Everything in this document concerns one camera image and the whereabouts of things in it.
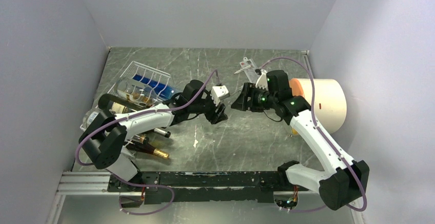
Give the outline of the dark green wine bottle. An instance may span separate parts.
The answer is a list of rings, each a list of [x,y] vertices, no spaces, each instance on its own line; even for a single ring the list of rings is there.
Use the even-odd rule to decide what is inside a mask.
[[[103,94],[98,102],[97,107],[101,110],[109,110],[113,114],[130,113],[149,108],[149,105],[138,105],[118,96],[106,93]]]

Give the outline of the clear amber liquor bottle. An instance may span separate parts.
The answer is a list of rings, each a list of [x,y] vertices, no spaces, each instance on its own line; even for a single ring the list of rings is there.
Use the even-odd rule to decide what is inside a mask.
[[[153,106],[159,102],[151,86],[134,79],[122,78],[115,83],[114,89],[121,98],[143,107]]]

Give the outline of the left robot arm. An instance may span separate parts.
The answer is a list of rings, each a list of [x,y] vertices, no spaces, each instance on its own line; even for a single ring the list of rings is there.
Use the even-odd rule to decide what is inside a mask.
[[[230,95],[224,85],[206,90],[205,83],[190,81],[182,92],[147,109],[129,113],[112,113],[110,110],[90,111],[83,120],[84,132],[77,151],[84,150],[97,169],[115,172],[122,185],[135,191],[142,184],[138,168],[122,150],[128,140],[155,128],[166,128],[203,114],[211,124],[227,119],[223,100]]]

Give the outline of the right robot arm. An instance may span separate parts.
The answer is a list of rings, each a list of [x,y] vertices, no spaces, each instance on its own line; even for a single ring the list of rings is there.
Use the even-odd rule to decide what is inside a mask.
[[[326,207],[338,210],[350,206],[359,198],[367,207],[366,188],[369,166],[363,160],[355,161],[329,135],[314,114],[313,107],[302,96],[295,96],[283,70],[263,71],[257,84],[244,83],[231,108],[262,113],[272,109],[287,125],[296,130],[320,161],[318,171],[291,161],[283,164],[277,176],[282,190],[294,185],[319,194]]]

